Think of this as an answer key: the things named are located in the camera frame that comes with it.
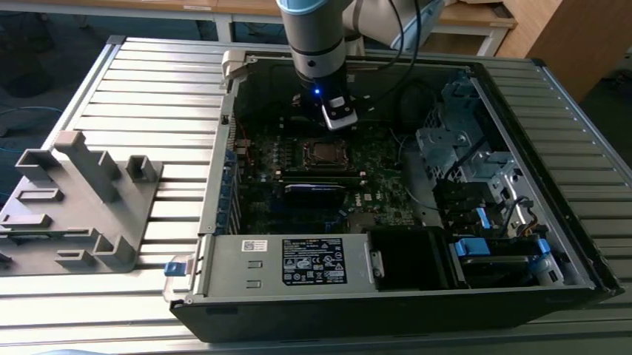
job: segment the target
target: wooden desk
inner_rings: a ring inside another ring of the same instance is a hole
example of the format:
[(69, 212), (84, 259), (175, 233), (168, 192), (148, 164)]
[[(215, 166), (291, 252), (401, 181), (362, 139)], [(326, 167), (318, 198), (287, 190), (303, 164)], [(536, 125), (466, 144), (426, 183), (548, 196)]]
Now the wooden desk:
[[(280, 24), (280, 10), (275, 0), (218, 0), (215, 7), (219, 41), (232, 41), (232, 22)], [(433, 33), (482, 36), (475, 44), (477, 55), (494, 55), (506, 33), (517, 25), (514, 18), (498, 18), (487, 5), (457, 3), (441, 14)]]
[(8, 0), (0, 10), (212, 21), (218, 0)]
[[(282, 23), (275, 0), (12, 0), (0, 1), (0, 10), (215, 21), (220, 42), (232, 42), (234, 22)], [(498, 18), (486, 5), (457, 3), (443, 9), (433, 32), (482, 36), (474, 51), (494, 55), (516, 24), (513, 18)]]

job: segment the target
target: warning label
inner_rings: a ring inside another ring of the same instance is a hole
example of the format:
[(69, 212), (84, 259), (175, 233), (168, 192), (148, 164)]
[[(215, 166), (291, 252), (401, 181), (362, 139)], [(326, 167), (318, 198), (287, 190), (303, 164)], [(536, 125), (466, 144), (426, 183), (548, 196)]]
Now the warning label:
[(346, 283), (342, 239), (283, 239), (283, 283)]

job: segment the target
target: aluminum extrusion table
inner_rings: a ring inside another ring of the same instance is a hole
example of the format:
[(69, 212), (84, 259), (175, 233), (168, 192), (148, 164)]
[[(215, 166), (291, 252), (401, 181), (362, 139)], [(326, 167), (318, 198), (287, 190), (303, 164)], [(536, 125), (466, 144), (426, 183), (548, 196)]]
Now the aluminum extrusion table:
[[(626, 354), (632, 346), (632, 293), (585, 310), (564, 311), (514, 329), (419, 337), (208, 345), (168, 311), (161, 267), (195, 248), (214, 132), (222, 107), (222, 53), (283, 46), (147, 38), (111, 38), (53, 128), (79, 129), (92, 149), (116, 160), (143, 154), (164, 161), (136, 269), (129, 274), (0, 278), (0, 349), (33, 354), (79, 349), (116, 354), (351, 351), (433, 346), (425, 354), (467, 346), (469, 354)], [(528, 60), (427, 55), (478, 61), (490, 71), (570, 206), (610, 267), (632, 280), (630, 170), (545, 67)], [(187, 290), (184, 278), (175, 290)]]

